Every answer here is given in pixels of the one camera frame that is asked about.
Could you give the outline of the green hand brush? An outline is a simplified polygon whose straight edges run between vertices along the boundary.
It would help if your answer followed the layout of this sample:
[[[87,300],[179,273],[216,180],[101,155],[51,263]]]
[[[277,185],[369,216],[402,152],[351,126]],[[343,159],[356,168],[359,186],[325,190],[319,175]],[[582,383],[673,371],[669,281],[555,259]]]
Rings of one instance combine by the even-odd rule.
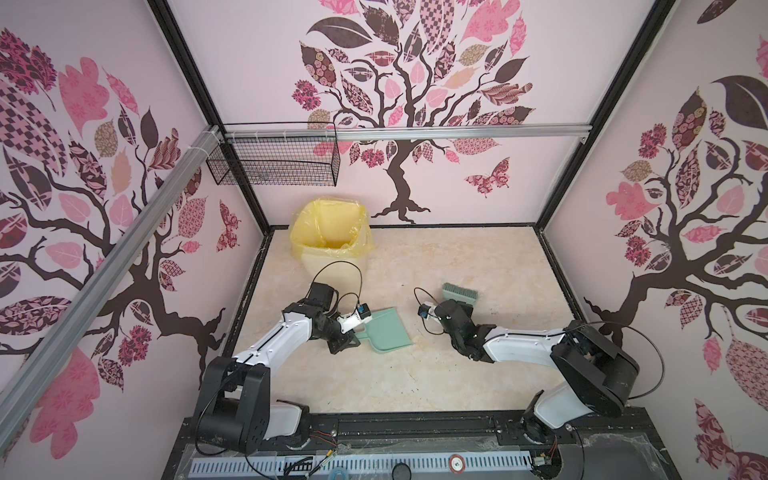
[[[479,293],[476,290],[461,287],[452,283],[442,285],[442,296],[445,300],[454,300],[470,306],[477,304]]]

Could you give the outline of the green dustpan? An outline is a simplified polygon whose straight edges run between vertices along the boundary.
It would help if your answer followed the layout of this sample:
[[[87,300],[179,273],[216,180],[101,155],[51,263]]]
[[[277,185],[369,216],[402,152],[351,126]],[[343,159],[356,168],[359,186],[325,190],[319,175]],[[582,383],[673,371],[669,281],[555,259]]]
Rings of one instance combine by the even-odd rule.
[[[355,331],[361,341],[367,341],[379,354],[391,353],[412,345],[412,340],[395,308],[372,313],[369,322]]]

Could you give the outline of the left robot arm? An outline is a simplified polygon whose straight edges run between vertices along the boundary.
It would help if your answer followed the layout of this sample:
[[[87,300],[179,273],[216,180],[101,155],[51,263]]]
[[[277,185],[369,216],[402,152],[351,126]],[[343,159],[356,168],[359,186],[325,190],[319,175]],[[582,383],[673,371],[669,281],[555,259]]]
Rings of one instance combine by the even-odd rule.
[[[314,282],[308,293],[281,311],[277,324],[259,341],[233,357],[219,356],[207,366],[195,405],[196,444],[252,454],[270,440],[303,442],[309,408],[271,401],[271,378],[305,343],[322,340],[332,354],[360,345],[355,329],[372,319],[367,304],[356,301],[338,311],[333,287]]]

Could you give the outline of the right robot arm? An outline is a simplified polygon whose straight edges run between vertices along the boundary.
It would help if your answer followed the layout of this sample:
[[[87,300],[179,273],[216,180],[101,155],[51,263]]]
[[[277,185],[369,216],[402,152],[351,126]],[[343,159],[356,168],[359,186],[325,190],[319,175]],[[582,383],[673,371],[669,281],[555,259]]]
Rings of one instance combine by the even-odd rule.
[[[471,305],[456,300],[419,307],[419,316],[437,321],[453,349],[472,361],[540,365],[563,378],[537,393],[523,414],[522,427],[533,441],[590,413],[623,414],[640,368],[597,330],[578,321],[560,330],[510,330],[476,324],[472,313]]]

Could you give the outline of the cream trash bin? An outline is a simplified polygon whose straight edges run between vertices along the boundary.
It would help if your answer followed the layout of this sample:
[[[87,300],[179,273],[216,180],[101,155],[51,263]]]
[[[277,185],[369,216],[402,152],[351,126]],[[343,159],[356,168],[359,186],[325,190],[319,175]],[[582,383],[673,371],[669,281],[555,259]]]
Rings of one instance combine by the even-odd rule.
[[[362,292],[362,282],[367,266],[365,256],[336,258],[304,253],[299,259],[313,278],[313,282],[330,285],[339,294]]]

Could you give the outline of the yellow bin liner bag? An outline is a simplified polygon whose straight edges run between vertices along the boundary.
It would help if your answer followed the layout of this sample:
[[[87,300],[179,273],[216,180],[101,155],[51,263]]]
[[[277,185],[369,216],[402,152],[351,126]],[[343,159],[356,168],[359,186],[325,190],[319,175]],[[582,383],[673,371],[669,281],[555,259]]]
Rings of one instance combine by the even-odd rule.
[[[354,200],[319,198],[296,215],[289,229],[292,253],[349,259],[367,256],[374,249],[367,208]]]

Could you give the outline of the aluminium rail back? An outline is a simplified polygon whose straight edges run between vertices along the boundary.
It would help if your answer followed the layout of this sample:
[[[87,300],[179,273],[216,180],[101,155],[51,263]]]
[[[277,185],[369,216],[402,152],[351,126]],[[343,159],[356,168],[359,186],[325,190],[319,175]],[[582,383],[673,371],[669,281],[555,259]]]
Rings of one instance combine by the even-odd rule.
[[[331,128],[287,129],[285,124],[270,124],[270,129],[231,130],[225,134],[232,140],[317,140],[317,141],[380,141],[380,140],[453,140],[474,138],[587,138],[592,126],[588,124],[520,124],[461,127],[392,127],[392,128]]]

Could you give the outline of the aluminium rail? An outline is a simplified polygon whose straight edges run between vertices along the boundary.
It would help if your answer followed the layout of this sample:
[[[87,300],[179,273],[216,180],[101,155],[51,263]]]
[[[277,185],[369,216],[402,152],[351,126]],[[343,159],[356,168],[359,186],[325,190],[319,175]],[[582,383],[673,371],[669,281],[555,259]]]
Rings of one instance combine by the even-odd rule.
[[[1,392],[1,447],[6,448],[34,409],[122,278],[169,213],[195,171],[219,145],[221,128],[207,126],[185,150],[138,218],[107,255],[104,264],[72,300],[59,321]]]
[[[270,124],[270,129],[231,130],[225,134],[232,140],[317,140],[317,141],[380,141],[380,140],[453,140],[474,138],[587,138],[592,126],[588,124],[520,124],[461,127],[392,127],[392,128],[331,128],[287,129],[285,124]]]

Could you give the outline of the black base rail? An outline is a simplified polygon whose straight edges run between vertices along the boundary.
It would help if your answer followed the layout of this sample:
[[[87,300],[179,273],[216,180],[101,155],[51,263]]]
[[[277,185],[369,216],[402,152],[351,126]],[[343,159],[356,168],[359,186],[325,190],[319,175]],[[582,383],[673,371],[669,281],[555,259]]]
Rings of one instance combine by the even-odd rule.
[[[523,451],[531,455],[530,473],[480,479],[678,479],[675,467],[649,415],[629,408],[618,419],[590,414],[556,430],[541,444],[527,441],[516,410],[478,412],[311,414],[301,431],[303,442],[264,442],[252,455],[196,444],[191,420],[185,420],[164,479],[188,479],[196,458],[334,454],[414,454]],[[403,465],[391,479],[413,479]]]

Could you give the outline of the aluminium rail left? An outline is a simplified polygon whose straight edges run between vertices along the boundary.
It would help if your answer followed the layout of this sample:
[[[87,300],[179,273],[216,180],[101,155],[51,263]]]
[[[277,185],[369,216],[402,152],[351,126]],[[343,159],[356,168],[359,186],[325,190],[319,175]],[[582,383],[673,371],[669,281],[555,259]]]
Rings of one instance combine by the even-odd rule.
[[[72,300],[59,321],[1,392],[1,447],[6,448],[34,409],[122,278],[169,213],[195,171],[219,145],[221,128],[207,126],[185,150],[138,218],[107,255],[104,264]]]

